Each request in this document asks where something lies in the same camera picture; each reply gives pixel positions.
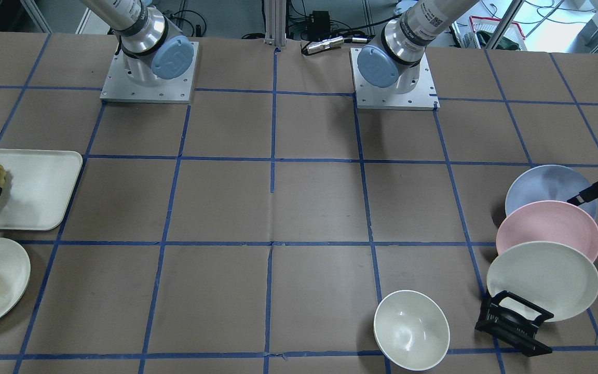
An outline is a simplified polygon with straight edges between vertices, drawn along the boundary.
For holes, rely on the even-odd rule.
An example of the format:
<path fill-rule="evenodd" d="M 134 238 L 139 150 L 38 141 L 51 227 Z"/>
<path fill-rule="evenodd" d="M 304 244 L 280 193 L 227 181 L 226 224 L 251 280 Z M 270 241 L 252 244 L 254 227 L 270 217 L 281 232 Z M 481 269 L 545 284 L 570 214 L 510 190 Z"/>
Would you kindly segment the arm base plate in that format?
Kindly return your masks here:
<path fill-rule="evenodd" d="M 389 87 L 376 87 L 365 80 L 359 70 L 361 48 L 351 48 L 350 59 L 355 96 L 359 109 L 436 111 L 441 108 L 429 59 L 401 73 Z"/>
<path fill-rule="evenodd" d="M 199 43 L 192 41 L 192 63 L 183 74 L 162 79 L 143 62 L 123 51 L 114 55 L 100 93 L 105 102 L 190 104 L 193 94 Z"/>

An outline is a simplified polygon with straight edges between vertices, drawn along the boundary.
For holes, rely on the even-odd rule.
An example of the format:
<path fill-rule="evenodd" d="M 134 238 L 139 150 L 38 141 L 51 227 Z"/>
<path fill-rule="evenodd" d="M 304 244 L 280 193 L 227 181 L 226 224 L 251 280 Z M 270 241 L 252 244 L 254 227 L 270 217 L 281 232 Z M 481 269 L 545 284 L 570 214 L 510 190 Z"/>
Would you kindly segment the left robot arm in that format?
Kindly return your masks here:
<path fill-rule="evenodd" d="M 549 164 L 593 165 L 598 173 L 598 54 L 430 48 L 465 1 L 420 1 L 359 50 L 355 70 L 388 87 L 401 73 L 427 71 L 441 98 L 427 112 L 360 110 L 367 194 L 394 196 L 387 182 L 408 179 L 402 196 L 420 206 L 505 204 L 517 172 Z"/>

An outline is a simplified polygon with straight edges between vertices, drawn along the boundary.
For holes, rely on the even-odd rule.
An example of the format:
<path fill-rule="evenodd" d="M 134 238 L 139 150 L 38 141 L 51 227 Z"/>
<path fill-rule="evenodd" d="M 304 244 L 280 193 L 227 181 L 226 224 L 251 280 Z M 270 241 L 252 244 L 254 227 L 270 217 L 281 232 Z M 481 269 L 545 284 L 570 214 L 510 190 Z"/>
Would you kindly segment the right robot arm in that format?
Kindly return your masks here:
<path fill-rule="evenodd" d="M 87 1 L 112 36 L 0 32 L 0 148 L 181 156 L 195 45 L 142 1 Z"/>

